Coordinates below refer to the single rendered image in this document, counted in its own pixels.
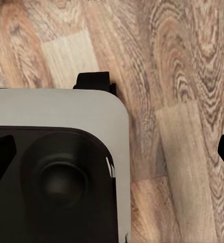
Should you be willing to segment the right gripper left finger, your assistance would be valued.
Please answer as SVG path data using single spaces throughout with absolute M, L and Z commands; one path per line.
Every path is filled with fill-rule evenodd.
M 0 180 L 17 153 L 13 135 L 0 137 Z

